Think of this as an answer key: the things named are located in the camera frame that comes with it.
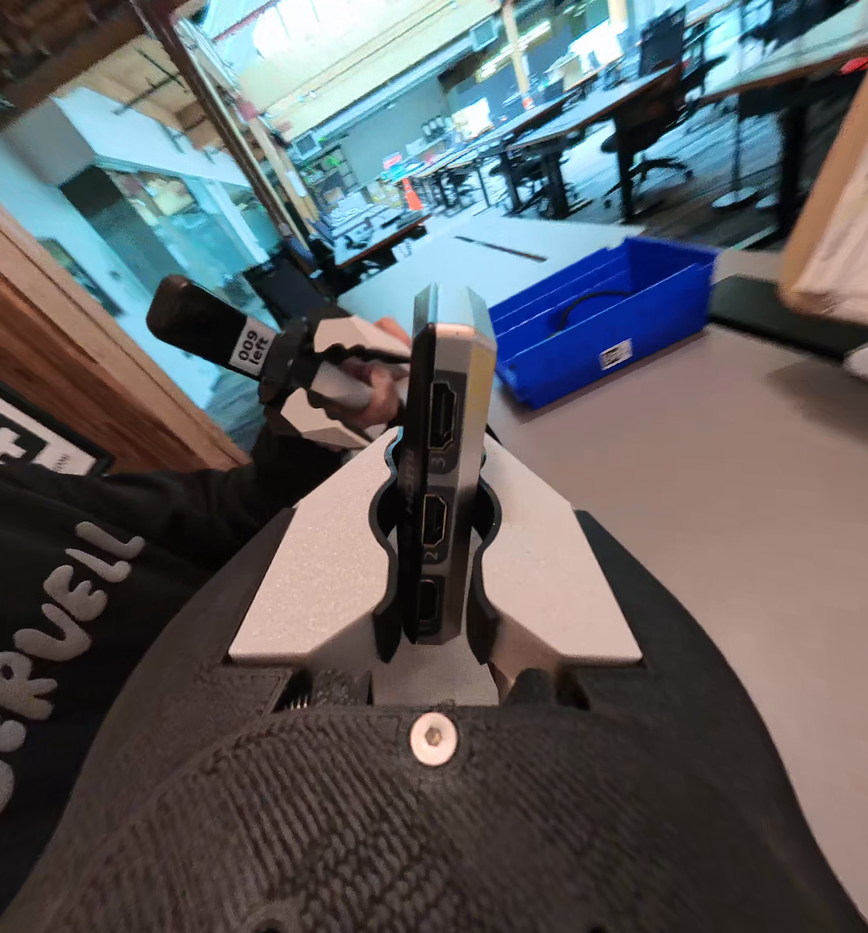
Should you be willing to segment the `blue plastic bin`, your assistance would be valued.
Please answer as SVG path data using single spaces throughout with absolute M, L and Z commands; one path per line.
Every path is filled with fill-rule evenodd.
M 499 301 L 498 377 L 537 410 L 699 334 L 718 255 L 627 237 Z

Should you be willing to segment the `black office chair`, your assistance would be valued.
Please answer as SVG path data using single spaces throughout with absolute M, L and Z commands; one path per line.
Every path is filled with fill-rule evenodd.
M 282 326 L 297 320 L 313 323 L 350 317 L 336 299 L 333 281 L 312 260 L 296 239 L 280 240 L 264 262 L 241 275 Z
M 684 181 L 694 178 L 689 164 L 678 157 L 647 155 L 651 146 L 692 116 L 689 94 L 721 63 L 717 58 L 687 69 L 683 58 L 685 29 L 684 9 L 667 11 L 643 28 L 638 77 L 660 72 L 663 75 L 645 93 L 614 112 L 615 132 L 601 146 L 603 152 L 616 157 L 619 174 L 619 181 L 606 193 L 604 204 L 608 207 L 612 195 L 619 193 L 625 222 L 635 216 L 635 182 L 645 183 L 655 171 L 679 173 Z

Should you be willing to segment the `person's black printed sweatshirt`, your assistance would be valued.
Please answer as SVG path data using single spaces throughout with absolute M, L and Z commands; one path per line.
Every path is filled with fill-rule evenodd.
M 0 465 L 0 916 L 126 680 L 218 571 L 118 527 L 113 476 Z

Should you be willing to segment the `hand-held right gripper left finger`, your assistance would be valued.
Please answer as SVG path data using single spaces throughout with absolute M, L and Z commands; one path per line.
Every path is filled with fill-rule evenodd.
M 375 510 L 400 434 L 388 429 L 300 500 L 230 644 L 232 662 L 360 677 L 394 658 L 397 574 Z

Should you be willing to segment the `dark wooden post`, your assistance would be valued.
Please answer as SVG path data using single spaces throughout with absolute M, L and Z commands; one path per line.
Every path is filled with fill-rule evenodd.
M 224 103 L 215 83 L 185 44 L 177 26 L 177 17 L 164 2 L 134 1 L 131 6 L 142 20 L 145 31 L 160 42 L 177 72 L 187 82 L 204 117 L 215 129 L 219 140 L 226 146 L 230 157 L 250 183 L 279 232 L 305 248 L 307 237 L 260 168 L 253 148 L 247 143 L 234 117 L 233 109 Z

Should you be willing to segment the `black flat pad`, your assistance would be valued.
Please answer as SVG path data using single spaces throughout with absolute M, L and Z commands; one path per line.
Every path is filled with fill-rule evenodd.
M 838 363 L 868 344 L 868 326 L 798 314 L 775 284 L 744 276 L 712 286 L 708 315 L 722 328 Z

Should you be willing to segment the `framed black white marker poster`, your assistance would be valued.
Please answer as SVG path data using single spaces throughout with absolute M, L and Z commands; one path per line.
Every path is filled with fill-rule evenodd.
M 115 457 L 0 380 L 0 465 L 32 464 L 71 476 L 101 476 Z

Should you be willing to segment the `wooden edged desk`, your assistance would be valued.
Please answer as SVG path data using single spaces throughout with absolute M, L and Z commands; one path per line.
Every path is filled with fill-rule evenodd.
M 382 221 L 372 218 L 354 231 L 338 239 L 334 251 L 334 264 L 339 269 L 361 272 L 375 268 L 384 271 L 398 261 L 397 247 L 424 238 L 432 213 L 426 210 L 405 211 Z
M 678 61 L 617 87 L 593 91 L 561 116 L 523 134 L 510 145 L 512 151 L 538 155 L 551 219 L 566 219 L 573 212 L 562 175 L 563 153 L 568 147 L 579 145 L 588 129 L 607 122 L 614 126 L 622 220 L 634 219 L 631 171 L 638 153 L 650 144 L 635 145 L 633 137 L 648 123 L 670 122 L 683 70 L 683 62 Z
M 825 19 L 698 100 L 697 106 L 703 107 L 736 97 L 742 118 L 781 114 L 776 219 L 745 246 L 767 245 L 789 235 L 803 203 L 801 168 L 809 109 L 860 87 L 867 66 L 851 72 L 845 66 L 861 58 L 868 60 L 868 2 L 856 2 Z

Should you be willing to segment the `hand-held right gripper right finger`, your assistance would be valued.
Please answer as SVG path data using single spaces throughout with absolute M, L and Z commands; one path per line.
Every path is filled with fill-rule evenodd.
M 498 615 L 486 661 L 504 678 L 636 665 L 641 649 L 576 510 L 491 437 L 485 453 L 481 479 L 499 512 L 477 553 L 485 599 Z

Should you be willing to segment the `wooden wall panel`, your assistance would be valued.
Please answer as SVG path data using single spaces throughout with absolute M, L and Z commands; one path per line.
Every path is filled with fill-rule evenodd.
M 116 472 L 250 460 L 1 204 L 0 380 L 108 451 Z

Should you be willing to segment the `person's left forearm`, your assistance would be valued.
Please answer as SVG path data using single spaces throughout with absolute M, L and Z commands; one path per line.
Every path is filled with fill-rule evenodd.
M 114 523 L 188 563 L 224 566 L 282 511 L 329 479 L 348 452 L 261 430 L 251 462 L 230 470 L 115 475 Z

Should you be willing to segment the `person's left hand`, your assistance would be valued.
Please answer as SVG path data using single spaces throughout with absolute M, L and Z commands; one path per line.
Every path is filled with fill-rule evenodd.
M 409 354 L 411 353 L 411 336 L 396 320 L 383 317 L 375 322 L 375 326 L 402 344 Z M 392 374 L 390 367 L 374 362 L 363 365 L 360 377 L 370 386 L 370 401 L 357 414 L 355 424 L 364 431 L 387 425 L 396 418 L 401 403 L 396 377 Z

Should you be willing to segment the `dark grey multiport hub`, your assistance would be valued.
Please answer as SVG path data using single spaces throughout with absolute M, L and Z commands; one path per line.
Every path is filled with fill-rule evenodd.
M 459 635 L 498 346 L 484 299 L 432 283 L 415 298 L 398 454 L 398 601 L 416 645 Z

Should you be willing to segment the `wooden document stand with paper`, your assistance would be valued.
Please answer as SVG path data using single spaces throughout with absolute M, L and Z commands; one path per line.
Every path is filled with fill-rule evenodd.
M 802 316 L 831 317 L 821 292 L 806 286 L 808 274 L 835 222 L 848 209 L 846 193 L 860 171 L 868 151 L 868 72 L 862 80 L 827 157 L 816 177 L 801 214 L 781 254 L 778 297 Z

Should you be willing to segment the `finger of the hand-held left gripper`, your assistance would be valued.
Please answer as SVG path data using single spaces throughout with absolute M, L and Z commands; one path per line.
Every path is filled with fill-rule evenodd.
M 312 337 L 313 351 L 331 363 L 355 358 L 364 363 L 408 363 L 408 339 L 392 334 L 360 317 L 320 320 Z
M 386 365 L 324 361 L 278 379 L 278 432 L 364 449 L 386 427 Z

